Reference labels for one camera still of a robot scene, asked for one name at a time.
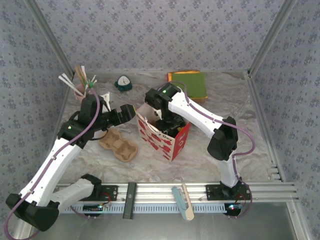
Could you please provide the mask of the dark green flat bar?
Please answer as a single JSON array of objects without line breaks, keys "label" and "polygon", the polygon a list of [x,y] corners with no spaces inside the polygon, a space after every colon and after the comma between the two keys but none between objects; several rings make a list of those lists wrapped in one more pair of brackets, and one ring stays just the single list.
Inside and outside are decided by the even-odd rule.
[{"label": "dark green flat bar", "polygon": [[136,197],[137,183],[129,182],[127,186],[124,211],[122,218],[125,220],[133,219],[134,205],[135,205],[135,197]]}]

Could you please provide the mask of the aluminium side rail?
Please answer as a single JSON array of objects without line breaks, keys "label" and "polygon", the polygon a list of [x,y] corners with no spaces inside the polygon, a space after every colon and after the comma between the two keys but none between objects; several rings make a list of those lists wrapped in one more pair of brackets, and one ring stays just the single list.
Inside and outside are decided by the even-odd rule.
[{"label": "aluminium side rail", "polygon": [[281,161],[276,149],[276,145],[274,143],[273,140],[273,136],[268,124],[268,120],[266,117],[266,114],[264,112],[263,109],[263,105],[258,93],[258,89],[256,87],[255,81],[248,76],[246,78],[247,84],[248,84],[248,91],[250,93],[251,96],[251,101],[256,113],[256,118],[257,118],[257,122],[260,128],[260,132],[262,135],[262,138],[266,144],[266,149],[268,152],[268,158],[270,160],[270,162],[272,163],[272,165],[277,168],[277,173],[272,173],[273,175],[276,175],[273,177],[274,180],[277,181],[281,181],[281,182],[286,182],[287,179],[285,177],[285,173],[283,171],[282,165],[281,165]]},{"label": "aluminium side rail", "polygon": [[71,92],[71,90],[69,88],[65,90],[63,101],[62,101],[62,104],[61,104],[61,108],[60,108],[60,111],[59,111],[59,114],[58,114],[58,119],[55,122],[54,129],[53,129],[53,135],[52,135],[52,137],[51,137],[51,139],[49,141],[47,152],[45,153],[44,160],[42,161],[42,166],[46,162],[47,157],[50,156],[52,148],[53,148],[53,146],[55,144],[55,140],[57,139],[57,134],[61,129],[61,124],[63,123],[63,116],[64,116],[66,105],[68,103],[68,98],[69,98],[69,93],[70,92]]}]

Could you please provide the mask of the light blue plastic tool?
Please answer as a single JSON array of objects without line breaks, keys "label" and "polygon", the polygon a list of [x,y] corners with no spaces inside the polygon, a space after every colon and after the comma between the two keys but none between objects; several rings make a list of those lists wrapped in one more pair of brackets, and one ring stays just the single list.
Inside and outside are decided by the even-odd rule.
[{"label": "light blue plastic tool", "polygon": [[184,214],[184,206],[186,205],[185,199],[183,198],[183,194],[181,190],[177,187],[172,188],[172,194],[175,199],[176,205],[178,207],[179,212],[181,213],[181,216],[184,220],[185,219],[185,214]]}]

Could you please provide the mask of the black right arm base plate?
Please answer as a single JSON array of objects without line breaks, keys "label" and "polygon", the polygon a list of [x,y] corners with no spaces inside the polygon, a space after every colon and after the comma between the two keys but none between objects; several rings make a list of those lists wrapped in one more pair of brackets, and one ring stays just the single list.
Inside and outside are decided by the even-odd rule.
[{"label": "black right arm base plate", "polygon": [[238,182],[230,188],[224,184],[207,184],[205,186],[206,198],[208,201],[235,201],[250,200],[250,193],[247,187]]}]

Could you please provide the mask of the flat wooden stick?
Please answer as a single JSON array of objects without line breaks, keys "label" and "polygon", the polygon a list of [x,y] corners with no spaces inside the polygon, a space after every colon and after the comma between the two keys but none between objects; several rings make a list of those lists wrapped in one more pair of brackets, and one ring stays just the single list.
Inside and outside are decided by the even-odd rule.
[{"label": "flat wooden stick", "polygon": [[192,208],[192,203],[189,197],[189,193],[187,191],[187,186],[185,183],[182,184],[183,187],[183,191],[184,191],[184,195],[185,195],[185,199],[186,199],[186,204],[184,204],[184,215],[185,215],[185,220],[186,221],[192,221],[194,219],[194,211]]}]

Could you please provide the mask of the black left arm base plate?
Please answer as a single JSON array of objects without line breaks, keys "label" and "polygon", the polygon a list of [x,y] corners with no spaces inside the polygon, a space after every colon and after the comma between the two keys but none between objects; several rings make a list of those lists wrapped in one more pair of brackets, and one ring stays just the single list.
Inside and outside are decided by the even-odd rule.
[{"label": "black left arm base plate", "polygon": [[116,201],[118,196],[117,185],[101,185],[94,186],[93,184],[87,186],[77,187],[75,193],[72,194],[72,198],[75,201],[84,202],[108,202]]}]

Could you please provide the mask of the aluminium frame post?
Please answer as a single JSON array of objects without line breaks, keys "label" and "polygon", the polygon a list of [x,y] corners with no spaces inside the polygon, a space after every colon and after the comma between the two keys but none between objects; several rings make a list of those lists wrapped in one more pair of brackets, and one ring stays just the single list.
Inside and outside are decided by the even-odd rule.
[{"label": "aluminium frame post", "polygon": [[279,32],[281,31],[283,25],[286,23],[290,13],[292,12],[294,6],[298,0],[284,0],[281,7],[279,8],[275,18],[267,31],[266,36],[264,37],[261,46],[259,47],[255,57],[253,58],[249,69],[247,70],[248,76],[253,77],[262,62],[264,61],[266,55],[268,54],[270,48],[275,42]]},{"label": "aluminium frame post", "polygon": [[56,55],[60,65],[62,66],[64,72],[68,77],[74,77],[74,70],[69,63],[67,56],[65,55],[63,49],[61,48],[58,39],[55,37],[55,34],[51,30],[49,23],[47,22],[44,14],[42,13],[40,7],[38,6],[35,0],[23,0],[27,8],[29,9],[32,17],[37,23],[38,27],[42,31],[46,41],[50,45],[52,51]]}]

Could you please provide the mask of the brown pulp cup carrier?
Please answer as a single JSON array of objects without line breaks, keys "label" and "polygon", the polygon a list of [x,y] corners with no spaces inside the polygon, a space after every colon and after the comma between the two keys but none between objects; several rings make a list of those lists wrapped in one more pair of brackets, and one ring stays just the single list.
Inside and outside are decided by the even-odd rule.
[{"label": "brown pulp cup carrier", "polygon": [[112,150],[114,156],[123,163],[130,162],[138,153],[138,146],[132,140],[122,138],[115,128],[109,128],[98,143],[104,149]]}]

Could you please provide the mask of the teal alarm clock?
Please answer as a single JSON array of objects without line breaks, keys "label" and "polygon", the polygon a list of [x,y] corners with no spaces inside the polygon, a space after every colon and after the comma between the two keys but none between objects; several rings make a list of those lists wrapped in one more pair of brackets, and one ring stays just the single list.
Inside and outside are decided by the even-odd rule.
[{"label": "teal alarm clock", "polygon": [[131,80],[126,75],[121,75],[118,80],[114,83],[114,86],[120,92],[130,91],[133,88]]}]

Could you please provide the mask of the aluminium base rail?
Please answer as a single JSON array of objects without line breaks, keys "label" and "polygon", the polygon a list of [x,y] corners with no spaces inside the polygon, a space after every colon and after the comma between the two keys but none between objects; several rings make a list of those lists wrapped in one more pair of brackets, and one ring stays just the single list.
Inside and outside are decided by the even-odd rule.
[{"label": "aluminium base rail", "polygon": [[[75,201],[72,194],[75,193],[76,188],[81,186],[91,185],[92,182],[86,179],[79,179],[77,182],[67,186],[62,185],[61,190],[55,192],[54,186],[40,186],[38,185],[34,190],[28,184],[20,191],[22,196],[30,193],[27,197],[29,202],[36,202],[41,206],[45,206],[49,201],[65,203],[76,203],[84,201]],[[204,183],[185,183],[189,198],[192,203],[199,203],[200,201],[216,201],[219,203],[230,203],[234,200],[207,200],[206,185]],[[173,203],[174,196],[172,188],[177,187],[184,193],[183,183],[138,183],[135,193],[135,201],[138,203]],[[290,182],[258,182],[250,183],[246,186],[251,199],[243,200],[249,203],[256,202],[290,202],[298,201],[298,194],[293,183]]]}]

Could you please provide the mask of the red white paper gift bag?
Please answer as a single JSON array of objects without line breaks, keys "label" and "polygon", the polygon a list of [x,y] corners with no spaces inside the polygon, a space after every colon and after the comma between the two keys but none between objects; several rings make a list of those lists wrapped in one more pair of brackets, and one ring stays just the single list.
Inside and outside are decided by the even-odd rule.
[{"label": "red white paper gift bag", "polygon": [[155,121],[159,119],[146,103],[136,110],[138,133],[142,140],[165,159],[173,161],[186,144],[191,124],[186,121],[177,135],[166,135],[156,127]]}]

